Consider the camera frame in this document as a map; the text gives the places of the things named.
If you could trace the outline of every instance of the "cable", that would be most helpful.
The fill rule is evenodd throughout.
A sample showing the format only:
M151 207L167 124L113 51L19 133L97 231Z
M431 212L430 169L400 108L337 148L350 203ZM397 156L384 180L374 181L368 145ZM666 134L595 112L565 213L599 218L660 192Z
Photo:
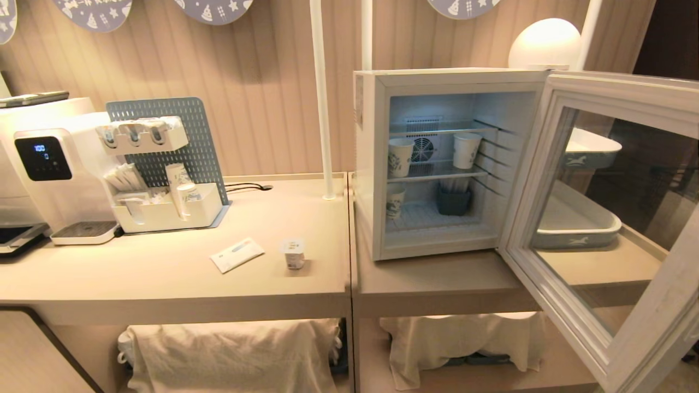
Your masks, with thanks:
M229 187L235 187L236 185L245 185L247 187L229 188ZM248 189L255 189L255 190L260 190L260 191L269 191L273 188L273 186L271 186L271 185L259 185L257 183L228 183L228 184L224 183L224 186L226 186L226 193L238 191L238 190L248 190Z

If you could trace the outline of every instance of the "fridge shelf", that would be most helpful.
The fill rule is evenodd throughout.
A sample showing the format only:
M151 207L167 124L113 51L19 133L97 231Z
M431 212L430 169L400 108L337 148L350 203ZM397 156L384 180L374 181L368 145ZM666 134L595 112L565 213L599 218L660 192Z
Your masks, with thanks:
M498 131L498 128L492 127L485 123L481 123L478 120L458 120L451 122L445 122L441 120L418 120L415 122L401 122L391 124L389 128L389 135L390 137L395 137L486 131Z
M388 183L405 183L419 182L435 179L448 178L470 178L474 176L487 176L488 172L485 169L474 165L471 169L456 168L452 161L433 161L433 162L413 162L410 164L408 176L404 178L389 178Z
M387 220L386 232L461 227L479 223L480 219L471 215L441 215L437 211L436 203L407 203L401 208L401 216L398 219Z

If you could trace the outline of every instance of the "fridge wire shelf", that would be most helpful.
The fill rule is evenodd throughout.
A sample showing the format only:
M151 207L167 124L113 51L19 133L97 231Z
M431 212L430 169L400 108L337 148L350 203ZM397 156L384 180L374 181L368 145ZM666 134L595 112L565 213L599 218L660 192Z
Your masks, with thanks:
M390 137L416 136L420 134L457 134L460 132L498 131L497 127L487 125L478 120L432 120L425 124L418 122L393 123L389 126Z
M468 178L473 176L487 176L483 168L478 165L474 165L471 169L459 169L456 168L452 161L433 161L433 162L412 162L410 163L410 170L408 171L408 176L404 178L388 178L388 183L402 183L402 182L418 182L425 180L434 179L446 179L446 178Z

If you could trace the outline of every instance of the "white cloth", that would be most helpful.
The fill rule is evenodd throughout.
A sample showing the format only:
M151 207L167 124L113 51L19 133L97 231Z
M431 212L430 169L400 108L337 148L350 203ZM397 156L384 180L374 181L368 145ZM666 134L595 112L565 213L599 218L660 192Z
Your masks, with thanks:
M339 320L134 325L118 340L139 393L336 393Z
M544 316L522 314L512 314L519 319L503 317L507 314L381 318L381 328L393 337L389 363L396 389L418 389L420 370L437 369L479 350L509 355L520 371L539 371Z

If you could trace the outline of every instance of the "gray pegboard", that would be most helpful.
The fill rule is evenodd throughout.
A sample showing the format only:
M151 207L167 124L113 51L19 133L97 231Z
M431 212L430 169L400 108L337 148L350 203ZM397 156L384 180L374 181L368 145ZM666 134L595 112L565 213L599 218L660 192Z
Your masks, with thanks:
M186 146L173 152L126 155L127 162L136 164L148 187L167 186L165 165L182 162L189 177L195 183L216 183L221 203L229 204L209 122L206 120L204 104L200 99L185 97L114 101L107 103L107 113L112 121L134 120L140 117L180 116L189 139Z

